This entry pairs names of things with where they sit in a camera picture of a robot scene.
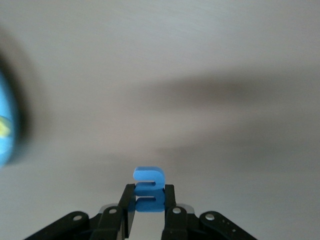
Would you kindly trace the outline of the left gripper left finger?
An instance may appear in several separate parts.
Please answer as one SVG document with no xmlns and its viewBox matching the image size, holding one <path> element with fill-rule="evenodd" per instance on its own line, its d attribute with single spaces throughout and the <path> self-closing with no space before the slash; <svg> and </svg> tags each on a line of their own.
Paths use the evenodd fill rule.
<svg viewBox="0 0 320 240">
<path fill-rule="evenodd" d="M 82 211 L 71 212 L 39 231 L 28 240 L 124 240 L 130 235 L 135 206 L 134 184 L 127 184 L 117 204 L 101 207 L 90 218 Z"/>
</svg>

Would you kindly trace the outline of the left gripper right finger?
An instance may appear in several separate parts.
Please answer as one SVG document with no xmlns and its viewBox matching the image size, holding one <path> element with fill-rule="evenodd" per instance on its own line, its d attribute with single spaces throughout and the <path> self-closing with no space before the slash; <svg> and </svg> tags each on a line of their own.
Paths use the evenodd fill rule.
<svg viewBox="0 0 320 240">
<path fill-rule="evenodd" d="M 164 188 L 165 222 L 162 240 L 254 240 L 255 237 L 216 211 L 197 217 L 189 205 L 176 203 L 175 187 Z"/>
</svg>

